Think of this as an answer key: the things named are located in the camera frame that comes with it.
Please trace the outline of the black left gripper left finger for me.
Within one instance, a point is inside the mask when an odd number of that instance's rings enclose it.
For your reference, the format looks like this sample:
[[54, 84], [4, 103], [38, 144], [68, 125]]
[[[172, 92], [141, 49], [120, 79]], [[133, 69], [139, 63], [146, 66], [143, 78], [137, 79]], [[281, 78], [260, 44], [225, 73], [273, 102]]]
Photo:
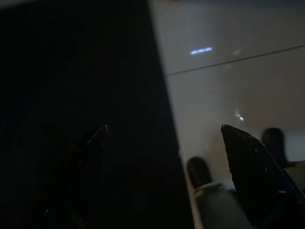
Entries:
[[107, 124], [85, 133], [56, 167], [47, 189], [47, 207], [60, 229], [88, 229], [98, 196]]

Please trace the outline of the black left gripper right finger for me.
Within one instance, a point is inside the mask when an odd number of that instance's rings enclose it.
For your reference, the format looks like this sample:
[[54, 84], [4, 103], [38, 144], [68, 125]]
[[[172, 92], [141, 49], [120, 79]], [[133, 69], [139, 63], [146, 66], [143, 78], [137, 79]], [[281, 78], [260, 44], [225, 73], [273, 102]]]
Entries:
[[303, 229], [305, 195], [249, 133], [222, 125], [227, 160], [244, 213], [256, 229]]

